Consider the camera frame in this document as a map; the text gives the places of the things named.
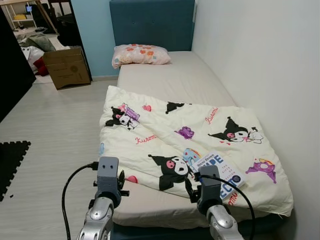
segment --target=bed frame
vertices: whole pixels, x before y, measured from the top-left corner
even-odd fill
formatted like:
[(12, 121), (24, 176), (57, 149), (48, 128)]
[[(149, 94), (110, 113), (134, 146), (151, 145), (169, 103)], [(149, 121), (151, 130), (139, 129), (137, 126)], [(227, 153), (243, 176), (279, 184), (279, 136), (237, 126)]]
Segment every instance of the bed frame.
[[(110, 13), (115, 45), (146, 44), (168, 51), (191, 51), (195, 0), (111, 0)], [(275, 214), (256, 219), (256, 234), (271, 233), (284, 223)], [(251, 220), (238, 223), (243, 236), (251, 232)], [(212, 240), (209, 228), (177, 230), (115, 224), (111, 240)]]

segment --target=gray floor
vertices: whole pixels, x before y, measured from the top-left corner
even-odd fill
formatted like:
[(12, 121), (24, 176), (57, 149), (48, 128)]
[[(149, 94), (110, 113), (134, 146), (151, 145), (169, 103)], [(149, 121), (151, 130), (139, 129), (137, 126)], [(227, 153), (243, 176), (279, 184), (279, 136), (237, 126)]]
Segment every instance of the gray floor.
[[(0, 123), (0, 142), (31, 142), (0, 202), (0, 239), (66, 239), (62, 189), (76, 168), (98, 159), (99, 119), (109, 83), (60, 91), (52, 83), (34, 84)], [(79, 173), (66, 194), (73, 239), (96, 191), (92, 187), (96, 174), (90, 169)]]

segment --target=mattress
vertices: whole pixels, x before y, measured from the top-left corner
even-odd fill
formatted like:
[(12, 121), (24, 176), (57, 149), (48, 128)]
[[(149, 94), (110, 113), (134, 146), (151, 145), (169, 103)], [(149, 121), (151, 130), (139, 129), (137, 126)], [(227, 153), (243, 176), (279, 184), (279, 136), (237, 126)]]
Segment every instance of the mattress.
[(235, 106), (217, 76), (195, 53), (173, 51), (169, 55), (170, 64), (123, 65), (118, 87), (163, 101)]
[[(169, 52), (171, 63), (165, 65), (130, 64), (120, 69), (118, 87), (164, 101), (208, 104), (216, 107), (236, 104), (210, 68), (191, 51)], [(123, 197), (115, 209), (113, 221), (122, 226), (192, 229), (208, 227), (196, 203), (185, 197), (158, 191), (126, 181)], [(250, 219), (247, 209), (230, 207), (240, 222)], [(256, 217), (268, 215), (255, 211)]]

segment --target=white wall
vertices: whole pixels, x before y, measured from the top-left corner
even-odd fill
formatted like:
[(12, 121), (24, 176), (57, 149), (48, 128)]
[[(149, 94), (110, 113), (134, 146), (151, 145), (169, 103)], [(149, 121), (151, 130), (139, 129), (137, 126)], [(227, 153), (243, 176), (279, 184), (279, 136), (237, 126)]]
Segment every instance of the white wall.
[(254, 109), (288, 175), (287, 240), (320, 239), (319, 1), (199, 0), (197, 53)]

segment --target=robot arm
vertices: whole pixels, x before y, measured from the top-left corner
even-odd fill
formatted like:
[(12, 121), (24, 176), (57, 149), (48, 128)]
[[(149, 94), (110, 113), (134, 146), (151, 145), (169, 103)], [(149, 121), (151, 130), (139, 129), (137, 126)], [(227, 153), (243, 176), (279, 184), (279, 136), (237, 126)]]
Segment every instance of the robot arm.
[[(121, 196), (129, 196), (129, 191), (122, 190), (125, 174), (122, 171), (117, 178), (119, 160), (116, 157), (101, 157), (97, 170), (97, 192), (91, 200), (86, 213), (84, 226), (77, 240), (109, 240), (113, 227), (112, 216), (114, 208), (121, 202)], [(214, 165), (199, 169), (198, 176), (210, 175), (219, 177), (218, 168)], [(192, 203), (197, 202), (197, 208), (204, 214), (210, 226), (214, 240), (243, 240), (238, 231), (236, 220), (227, 212), (220, 199), (221, 183), (210, 178), (197, 179), (201, 185), (192, 190), (189, 180), (185, 187)]]
[(113, 227), (114, 208), (119, 206), (121, 196), (129, 196), (129, 191), (122, 190), (125, 173), (117, 178), (119, 160), (116, 157), (101, 157), (97, 169), (95, 199), (90, 201), (84, 226), (77, 240), (109, 240)]
[(206, 216), (210, 233), (214, 240), (243, 240), (238, 231), (237, 221), (227, 212), (220, 198), (221, 183), (211, 178), (199, 178), (201, 175), (219, 177), (217, 166), (203, 166), (197, 173), (196, 180), (201, 182), (197, 190), (192, 190), (190, 181), (185, 182), (185, 188), (192, 203), (197, 202), (200, 213)]

